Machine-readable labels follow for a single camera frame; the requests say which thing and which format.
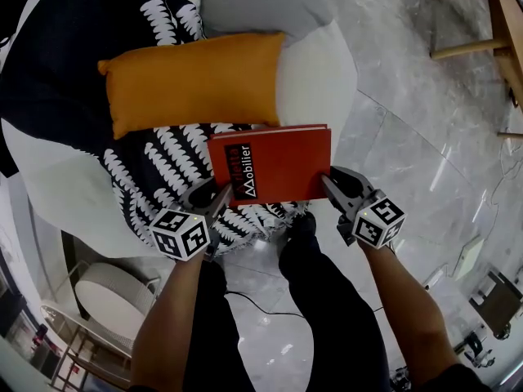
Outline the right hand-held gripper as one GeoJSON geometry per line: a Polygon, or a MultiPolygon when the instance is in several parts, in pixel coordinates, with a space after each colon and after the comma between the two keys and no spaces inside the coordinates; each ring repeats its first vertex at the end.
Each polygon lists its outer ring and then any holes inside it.
{"type": "Polygon", "coordinates": [[[348,246],[361,241],[371,247],[383,247],[400,232],[407,214],[380,189],[373,190],[358,206],[346,194],[365,194],[367,179],[346,167],[331,166],[331,178],[321,176],[324,193],[341,212],[337,230],[348,246]]]}

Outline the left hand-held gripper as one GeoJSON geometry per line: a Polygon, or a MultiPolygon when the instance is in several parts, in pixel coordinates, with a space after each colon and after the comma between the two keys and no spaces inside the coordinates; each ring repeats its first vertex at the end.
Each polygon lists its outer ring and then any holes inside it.
{"type": "Polygon", "coordinates": [[[158,252],[175,261],[189,261],[200,252],[208,260],[217,253],[220,235],[212,228],[229,207],[232,184],[216,187],[214,177],[201,180],[163,208],[149,226],[158,252]]]}

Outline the red book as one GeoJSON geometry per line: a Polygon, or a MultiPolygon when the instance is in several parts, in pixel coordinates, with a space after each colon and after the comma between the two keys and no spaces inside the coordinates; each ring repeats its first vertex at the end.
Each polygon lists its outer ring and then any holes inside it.
{"type": "Polygon", "coordinates": [[[237,207],[324,198],[331,140],[321,124],[215,134],[207,145],[216,182],[231,185],[237,207]]]}

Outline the white beanbag chair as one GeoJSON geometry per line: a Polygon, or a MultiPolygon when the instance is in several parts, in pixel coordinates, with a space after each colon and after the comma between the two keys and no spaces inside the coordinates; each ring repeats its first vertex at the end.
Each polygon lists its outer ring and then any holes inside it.
{"type": "MultiPolygon", "coordinates": [[[[27,1],[7,55],[39,1],[27,1]]],[[[190,1],[198,9],[203,28],[201,0],[190,1]]],[[[203,35],[211,39],[204,29],[203,35]]],[[[275,83],[278,126],[324,123],[330,127],[332,138],[339,138],[351,111],[357,72],[334,18],[289,46],[284,34],[275,83]]],[[[118,218],[117,204],[110,197],[110,179],[94,158],[65,145],[27,136],[2,118],[0,123],[29,200],[45,221],[103,256],[161,255],[141,247],[127,232],[118,218]]]]}

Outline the person's left forearm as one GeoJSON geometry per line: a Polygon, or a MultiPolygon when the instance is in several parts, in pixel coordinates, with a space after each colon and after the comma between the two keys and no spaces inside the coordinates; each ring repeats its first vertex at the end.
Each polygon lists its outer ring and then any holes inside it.
{"type": "Polygon", "coordinates": [[[175,264],[132,349],[131,385],[181,392],[203,253],[175,264]]]}

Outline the person's right forearm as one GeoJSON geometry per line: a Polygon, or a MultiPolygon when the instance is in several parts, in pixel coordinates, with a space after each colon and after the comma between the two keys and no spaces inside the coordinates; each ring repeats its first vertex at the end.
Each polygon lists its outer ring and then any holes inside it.
{"type": "Polygon", "coordinates": [[[369,263],[413,387],[425,385],[458,363],[440,308],[389,247],[358,244],[369,263]]]}

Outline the person's right shoe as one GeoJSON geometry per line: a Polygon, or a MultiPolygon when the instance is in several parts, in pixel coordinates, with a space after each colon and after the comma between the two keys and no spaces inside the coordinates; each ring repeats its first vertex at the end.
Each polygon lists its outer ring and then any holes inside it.
{"type": "Polygon", "coordinates": [[[316,220],[311,212],[296,215],[292,224],[287,228],[289,240],[314,237],[316,233],[316,220]]]}

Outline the person's black clothing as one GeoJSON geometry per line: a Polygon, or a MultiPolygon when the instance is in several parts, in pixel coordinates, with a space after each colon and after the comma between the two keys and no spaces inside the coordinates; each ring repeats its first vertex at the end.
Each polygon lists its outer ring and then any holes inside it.
{"type": "MultiPolygon", "coordinates": [[[[307,392],[389,392],[378,322],[351,281],[321,252],[316,237],[290,240],[279,257],[294,303],[309,324],[313,364],[307,392]]],[[[417,392],[492,392],[458,361],[417,392]]],[[[130,386],[128,392],[157,392],[130,386]]],[[[226,277],[203,259],[181,392],[255,392],[239,353],[226,277]]]]}

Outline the orange cushion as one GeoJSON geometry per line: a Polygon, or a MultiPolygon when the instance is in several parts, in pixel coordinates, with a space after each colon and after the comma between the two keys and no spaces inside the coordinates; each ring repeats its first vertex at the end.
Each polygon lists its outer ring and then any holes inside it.
{"type": "Polygon", "coordinates": [[[116,140],[196,123],[279,125],[283,33],[240,33],[128,51],[99,61],[116,140]]]}

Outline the round glass top side table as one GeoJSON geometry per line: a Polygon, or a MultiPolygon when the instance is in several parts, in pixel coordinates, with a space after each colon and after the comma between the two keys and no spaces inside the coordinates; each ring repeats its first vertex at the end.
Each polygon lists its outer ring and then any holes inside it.
{"type": "Polygon", "coordinates": [[[64,344],[50,387],[57,392],[125,391],[130,385],[132,348],[152,308],[162,279],[146,282],[108,263],[85,266],[72,285],[73,304],[45,300],[40,310],[64,344]]]}

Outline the white flat box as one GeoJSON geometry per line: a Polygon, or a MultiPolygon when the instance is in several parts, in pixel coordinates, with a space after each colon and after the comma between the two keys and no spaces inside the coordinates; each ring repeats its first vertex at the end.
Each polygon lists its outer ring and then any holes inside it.
{"type": "Polygon", "coordinates": [[[485,240],[480,235],[477,235],[469,243],[463,246],[453,272],[454,280],[463,278],[474,268],[483,248],[484,242],[485,240]]]}

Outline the black white patterned blanket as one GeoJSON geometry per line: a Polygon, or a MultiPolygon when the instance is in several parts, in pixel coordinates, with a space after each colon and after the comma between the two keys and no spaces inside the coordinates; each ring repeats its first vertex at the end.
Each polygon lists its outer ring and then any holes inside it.
{"type": "Polygon", "coordinates": [[[97,65],[125,52],[207,39],[190,0],[40,0],[0,74],[0,118],[17,131],[94,158],[132,239],[158,252],[149,226],[212,176],[207,141],[263,124],[196,123],[116,140],[97,65]]]}

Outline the black trolley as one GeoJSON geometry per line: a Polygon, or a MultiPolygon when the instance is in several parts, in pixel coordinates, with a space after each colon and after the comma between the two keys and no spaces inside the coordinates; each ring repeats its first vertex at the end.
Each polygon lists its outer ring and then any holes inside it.
{"type": "Polygon", "coordinates": [[[503,341],[510,336],[511,321],[523,306],[523,293],[495,269],[490,270],[479,283],[469,303],[493,336],[503,341]]]}

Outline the grey cushion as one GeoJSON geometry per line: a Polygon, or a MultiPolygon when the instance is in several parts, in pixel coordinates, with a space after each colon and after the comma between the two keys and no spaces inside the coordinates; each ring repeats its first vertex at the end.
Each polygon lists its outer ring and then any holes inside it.
{"type": "Polygon", "coordinates": [[[326,0],[201,0],[200,15],[209,38],[282,32],[287,46],[333,20],[326,0]]]}

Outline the black metal stand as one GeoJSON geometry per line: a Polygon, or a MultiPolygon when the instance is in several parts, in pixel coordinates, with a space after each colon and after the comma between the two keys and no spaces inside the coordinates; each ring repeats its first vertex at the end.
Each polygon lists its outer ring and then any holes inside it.
{"type": "Polygon", "coordinates": [[[463,355],[474,368],[493,366],[495,357],[492,355],[492,349],[486,350],[483,346],[487,333],[487,327],[480,325],[454,347],[455,354],[463,355]]]}

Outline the oval wooden coffee table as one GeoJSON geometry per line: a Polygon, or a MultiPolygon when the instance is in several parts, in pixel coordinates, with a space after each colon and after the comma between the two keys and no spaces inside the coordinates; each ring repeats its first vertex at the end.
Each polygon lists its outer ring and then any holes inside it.
{"type": "Polygon", "coordinates": [[[523,0],[488,0],[493,37],[430,53],[433,60],[492,51],[508,84],[512,104],[523,113],[523,0]]]}

